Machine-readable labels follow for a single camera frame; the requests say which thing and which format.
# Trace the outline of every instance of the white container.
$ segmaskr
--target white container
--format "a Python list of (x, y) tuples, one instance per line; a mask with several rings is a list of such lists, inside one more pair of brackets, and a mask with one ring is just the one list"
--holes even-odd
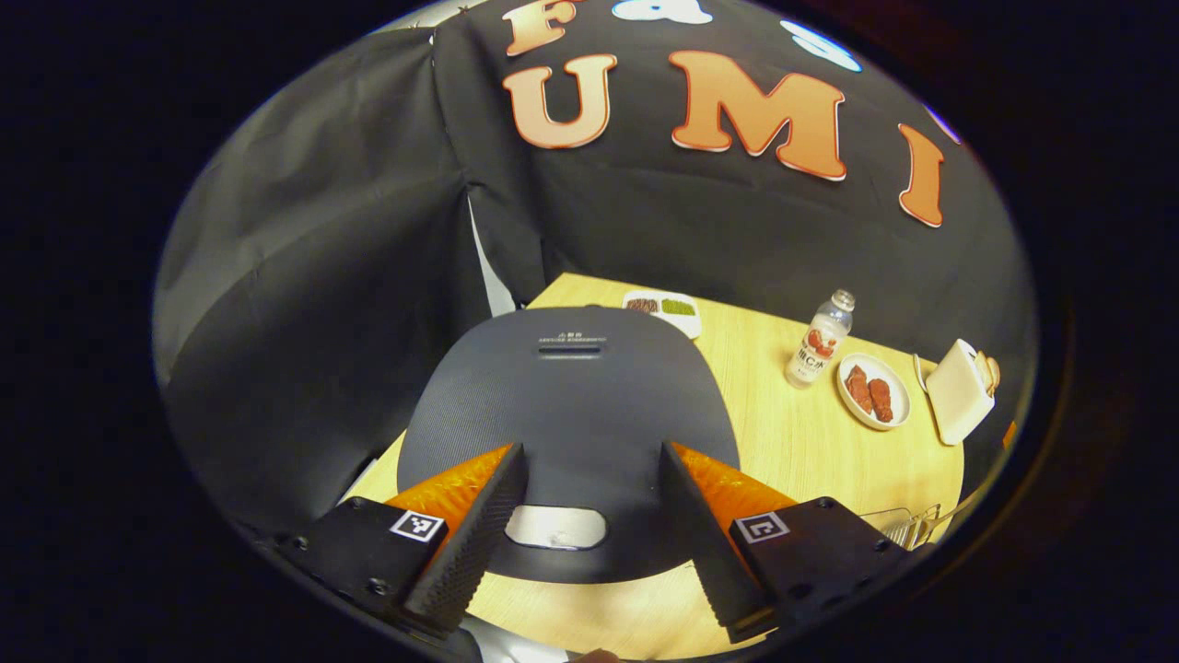
[(959, 339), (926, 378), (937, 433), (950, 446), (961, 444), (995, 407), (974, 365), (975, 354), (970, 343)]
[[(704, 332), (704, 324), (700, 322), (700, 307), (697, 306), (696, 300), (687, 295), (664, 290), (631, 290), (623, 297), (623, 308), (628, 308), (627, 304), (633, 300), (654, 300), (658, 308), (650, 311), (650, 314), (659, 320), (672, 323), (689, 339), (696, 340)], [(665, 313), (664, 300), (672, 300), (692, 307), (692, 315)]]

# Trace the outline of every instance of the orange letter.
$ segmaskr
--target orange letter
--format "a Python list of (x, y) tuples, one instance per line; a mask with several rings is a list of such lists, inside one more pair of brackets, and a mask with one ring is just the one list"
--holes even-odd
[(897, 129), (909, 142), (909, 188), (901, 192), (901, 209), (921, 223), (937, 228), (942, 224), (937, 202), (942, 189), (941, 163), (946, 157), (916, 129), (907, 124), (898, 124)]
[(606, 131), (610, 123), (610, 87), (606, 72), (614, 68), (614, 55), (585, 55), (565, 65), (565, 72), (578, 78), (581, 114), (573, 122), (553, 122), (545, 103), (545, 81), (553, 76), (548, 67), (519, 71), (503, 79), (512, 93), (512, 114), (520, 137), (538, 147), (559, 150), (580, 147)]
[(762, 94), (737, 63), (724, 55), (678, 51), (668, 59), (687, 74), (687, 119), (671, 133), (680, 147), (727, 150), (733, 140), (720, 130), (723, 109), (750, 155), (764, 152), (791, 123), (790, 137), (777, 150), (783, 165), (835, 182), (848, 176), (839, 160), (837, 110), (844, 97), (838, 88), (791, 73)]
[(573, 2), (581, 0), (536, 0), (503, 14), (503, 20), (512, 21), (512, 44), (508, 46), (508, 55), (527, 53), (565, 37), (564, 27), (552, 27), (548, 21), (560, 24), (572, 21), (573, 17), (578, 15)]

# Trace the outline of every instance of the bottle label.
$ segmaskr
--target bottle label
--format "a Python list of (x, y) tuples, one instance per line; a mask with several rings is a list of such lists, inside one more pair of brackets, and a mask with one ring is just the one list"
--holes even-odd
[(791, 362), (790, 368), (793, 374), (806, 382), (814, 381), (831, 362), (835, 350), (839, 348), (841, 340), (828, 336), (823, 334), (822, 329), (815, 327), (808, 329), (803, 346), (795, 353), (795, 361)]

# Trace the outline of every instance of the brown food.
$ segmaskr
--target brown food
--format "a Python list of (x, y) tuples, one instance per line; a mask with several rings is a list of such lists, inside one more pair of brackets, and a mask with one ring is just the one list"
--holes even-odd
[(659, 302), (654, 300), (631, 300), (626, 302), (626, 308), (631, 310), (641, 310), (643, 313), (656, 313), (659, 310)]
[(872, 409), (876, 411), (876, 419), (888, 424), (893, 421), (893, 396), (888, 390), (888, 382), (876, 379), (868, 383), (868, 394), (872, 399)]
[(987, 395), (988, 396), (994, 396), (995, 395), (995, 389), (999, 388), (999, 380), (1000, 380), (999, 362), (995, 361), (995, 357), (993, 357), (993, 356), (988, 356), (987, 357), (987, 368), (990, 369), (990, 378), (994, 380), (990, 383), (990, 388), (987, 389)]
[(856, 401), (859, 409), (871, 414), (872, 399), (868, 394), (868, 375), (864, 374), (864, 369), (852, 366), (851, 374), (848, 375), (848, 381), (844, 385), (848, 387), (848, 393), (851, 394), (851, 400)]
[(979, 378), (982, 379), (982, 390), (988, 394), (994, 390), (995, 376), (990, 374), (990, 366), (987, 365), (987, 355), (979, 350), (974, 355), (974, 369), (979, 372)]

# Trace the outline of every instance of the screw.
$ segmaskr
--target screw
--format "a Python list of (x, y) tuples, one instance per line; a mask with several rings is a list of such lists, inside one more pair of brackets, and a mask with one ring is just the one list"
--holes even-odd
[(365, 589), (377, 596), (384, 596), (384, 592), (389, 589), (389, 584), (381, 578), (369, 578)]

